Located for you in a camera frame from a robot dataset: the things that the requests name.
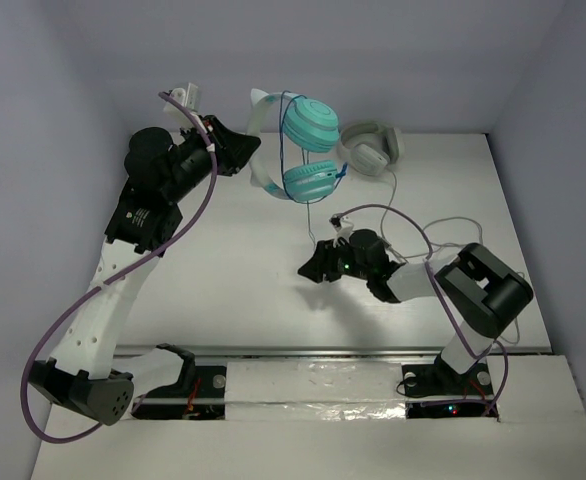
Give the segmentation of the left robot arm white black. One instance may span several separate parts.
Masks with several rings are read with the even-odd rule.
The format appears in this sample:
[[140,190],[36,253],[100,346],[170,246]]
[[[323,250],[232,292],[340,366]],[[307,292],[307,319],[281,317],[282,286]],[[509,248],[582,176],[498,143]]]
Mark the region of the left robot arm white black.
[[127,181],[105,230],[87,293],[65,317],[72,322],[45,360],[34,359],[26,382],[52,404],[99,426],[126,416],[132,401],[159,387],[188,392],[195,382],[191,352],[160,344],[116,367],[119,336],[133,303],[165,251],[190,228],[179,202],[203,180],[239,173],[258,150],[256,135],[234,132],[215,116],[182,130],[181,143],[160,127],[134,133],[124,159]]

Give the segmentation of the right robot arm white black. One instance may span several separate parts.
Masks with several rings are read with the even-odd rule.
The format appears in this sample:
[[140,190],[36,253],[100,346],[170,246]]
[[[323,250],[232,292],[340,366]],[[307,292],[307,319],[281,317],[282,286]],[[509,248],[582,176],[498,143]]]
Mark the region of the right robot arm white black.
[[316,284],[344,276],[363,280],[383,303],[435,297],[447,314],[457,313],[462,322],[434,370],[436,384],[448,393],[470,382],[471,369],[534,298],[528,281],[479,243],[434,263],[401,263],[390,258],[387,242],[370,229],[317,242],[297,273]]

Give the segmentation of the teal cat-ear headphones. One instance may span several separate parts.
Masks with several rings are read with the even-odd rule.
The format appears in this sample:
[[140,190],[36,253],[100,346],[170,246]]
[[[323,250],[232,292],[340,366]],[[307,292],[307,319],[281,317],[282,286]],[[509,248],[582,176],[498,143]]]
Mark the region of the teal cat-ear headphones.
[[[258,138],[270,108],[278,108],[281,178],[276,182],[260,155],[254,153],[249,160],[251,184],[276,199],[298,204],[311,204],[330,196],[346,175],[347,167],[338,167],[333,160],[311,162],[308,156],[327,154],[337,146],[340,132],[336,112],[317,99],[288,90],[268,93],[254,88],[250,100],[251,113],[246,130],[249,136]],[[296,145],[303,158],[301,165],[289,170],[285,168],[285,141]]]

